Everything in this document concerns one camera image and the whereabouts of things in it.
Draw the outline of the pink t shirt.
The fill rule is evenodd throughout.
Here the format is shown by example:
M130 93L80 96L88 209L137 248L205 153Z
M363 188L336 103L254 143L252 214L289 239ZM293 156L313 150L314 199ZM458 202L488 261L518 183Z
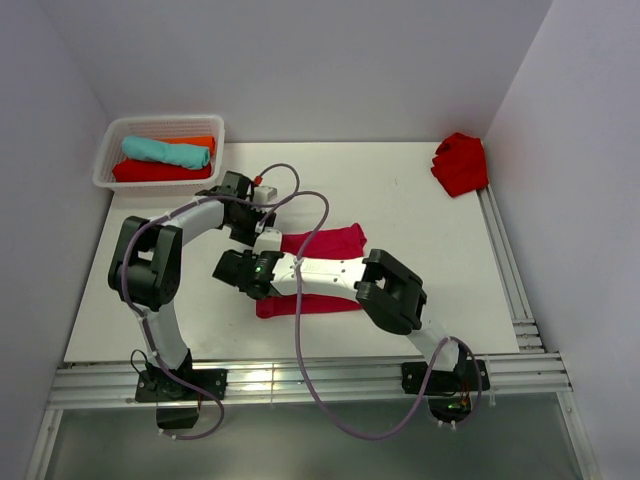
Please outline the pink t shirt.
M348 227L319 231L304 250L304 256L330 260L363 257L366 243L364 231L358 223L354 223ZM353 300L315 294L304 294L301 307L304 315L341 313L361 309L360 305ZM255 304L255 313L260 319L294 315L295 312L296 297L294 295L257 300Z

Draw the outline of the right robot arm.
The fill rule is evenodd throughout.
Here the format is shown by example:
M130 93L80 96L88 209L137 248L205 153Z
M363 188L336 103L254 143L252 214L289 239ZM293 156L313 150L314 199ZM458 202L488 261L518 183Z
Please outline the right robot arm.
M438 386L452 390L467 377L464 349L440 323L423 316L421 278L384 250L346 260L228 250L213 277L254 300L310 294L356 302L376 327L408 338L433 367Z

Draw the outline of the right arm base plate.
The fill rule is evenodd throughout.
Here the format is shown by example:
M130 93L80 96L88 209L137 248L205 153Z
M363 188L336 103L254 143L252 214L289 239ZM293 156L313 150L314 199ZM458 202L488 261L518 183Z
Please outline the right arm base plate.
M405 394L417 395L425 374L427 363L404 362L401 364L401 386ZM463 389L470 392L483 392L491 388L486 364L482 360L474 363L470 358L464 365L451 372L434 370L429 378L424 394L426 396L447 396L459 393Z

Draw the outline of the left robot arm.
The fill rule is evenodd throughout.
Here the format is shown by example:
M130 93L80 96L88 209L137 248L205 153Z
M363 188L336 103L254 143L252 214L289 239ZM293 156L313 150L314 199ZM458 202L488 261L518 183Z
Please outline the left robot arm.
M183 399L195 386L183 366L191 353L182 338L174 298L181 282L183 247L211 230L229 230L232 241L253 248L273 226L277 189L237 172L202 190L186 204L152 219L127 217L121 227L107 281L138 317L151 364L162 369L159 388Z

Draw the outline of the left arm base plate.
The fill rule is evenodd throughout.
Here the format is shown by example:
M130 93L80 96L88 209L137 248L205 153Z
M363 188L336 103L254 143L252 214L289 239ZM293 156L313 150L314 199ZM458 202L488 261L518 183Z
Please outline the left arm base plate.
M177 382L159 368L150 366L139 375L134 399L137 403L167 403L208 400L201 390L223 400L227 387L226 369L196 369L174 372L183 379Z

